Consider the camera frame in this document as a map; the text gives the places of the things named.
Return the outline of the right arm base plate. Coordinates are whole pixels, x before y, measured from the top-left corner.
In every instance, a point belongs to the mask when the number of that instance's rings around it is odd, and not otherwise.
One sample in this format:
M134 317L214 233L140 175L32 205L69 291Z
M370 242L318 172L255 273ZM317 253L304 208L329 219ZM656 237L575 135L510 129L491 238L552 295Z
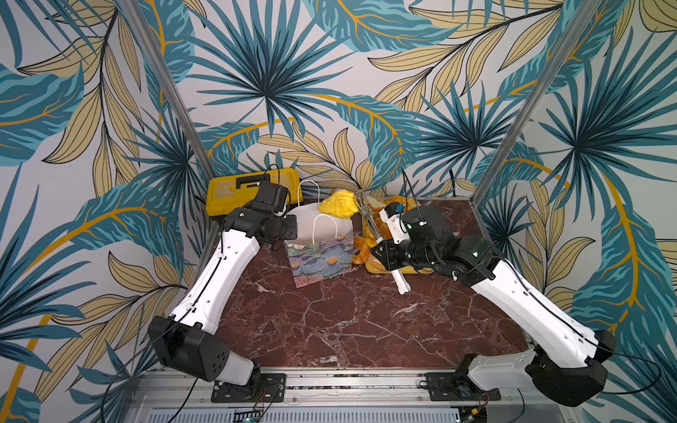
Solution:
M475 401L484 404L499 401L499 389L485 391L476 386L466 375L456 373L426 373L418 382L418 387L425 390L431 401Z

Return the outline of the yellow smooth bread roll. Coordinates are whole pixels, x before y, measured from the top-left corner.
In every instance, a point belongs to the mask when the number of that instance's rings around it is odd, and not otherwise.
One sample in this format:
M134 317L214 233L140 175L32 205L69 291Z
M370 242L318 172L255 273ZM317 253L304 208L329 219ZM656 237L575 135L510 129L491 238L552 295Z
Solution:
M335 191L319 204L318 210L320 213L343 220L352 218L360 211L354 192L348 190Z

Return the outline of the ring shaped twisted bread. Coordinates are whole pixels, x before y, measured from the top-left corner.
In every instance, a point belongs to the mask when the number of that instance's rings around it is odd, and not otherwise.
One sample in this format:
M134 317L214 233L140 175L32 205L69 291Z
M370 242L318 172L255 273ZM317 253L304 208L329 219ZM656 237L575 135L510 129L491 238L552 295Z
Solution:
M354 237L353 265L364 264L371 255L371 249L377 245L377 241L369 237Z

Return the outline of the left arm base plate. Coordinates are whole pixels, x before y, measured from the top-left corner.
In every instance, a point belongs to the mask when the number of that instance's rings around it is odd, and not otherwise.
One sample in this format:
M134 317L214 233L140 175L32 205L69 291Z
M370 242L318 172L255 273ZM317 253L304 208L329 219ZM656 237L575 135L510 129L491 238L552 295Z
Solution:
M252 375L245 385L217 381L213 386L214 404L280 403L285 398L287 375L283 373Z

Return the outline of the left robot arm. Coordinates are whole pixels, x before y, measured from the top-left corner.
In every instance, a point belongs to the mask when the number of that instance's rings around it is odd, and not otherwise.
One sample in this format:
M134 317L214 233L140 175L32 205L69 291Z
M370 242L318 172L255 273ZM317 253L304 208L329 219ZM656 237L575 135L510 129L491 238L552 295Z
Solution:
M219 241L206 267L169 317L154 317L148 327L160 364L206 382L246 386L253 361L216 337L222 312L250 261L266 243L294 240L296 217L289 217L288 188L268 181L255 197L226 215Z

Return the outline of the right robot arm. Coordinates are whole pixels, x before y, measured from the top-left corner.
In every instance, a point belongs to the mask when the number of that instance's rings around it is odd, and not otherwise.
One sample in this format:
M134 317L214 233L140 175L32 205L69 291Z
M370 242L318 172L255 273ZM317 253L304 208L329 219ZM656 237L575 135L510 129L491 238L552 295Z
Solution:
M455 236L435 206L407 210L388 204L379 216L391 238L379 238L371 253L393 275L400 294L411 290L403 268L429 269L491 301L535 343L517 354L468 354L453 375L463 389L536 389L569 407L604 390L604 363L615 354L615 336L555 306L483 236Z

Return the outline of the floral paper bag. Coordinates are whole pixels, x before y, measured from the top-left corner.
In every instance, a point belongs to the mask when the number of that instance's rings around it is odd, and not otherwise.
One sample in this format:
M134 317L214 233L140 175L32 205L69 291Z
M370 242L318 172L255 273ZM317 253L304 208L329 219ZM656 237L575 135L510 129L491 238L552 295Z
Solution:
M297 220L297 238L285 242L297 288L336 278L353 270L354 224L349 218L320 211L321 200L301 202L297 189L295 208L289 215Z

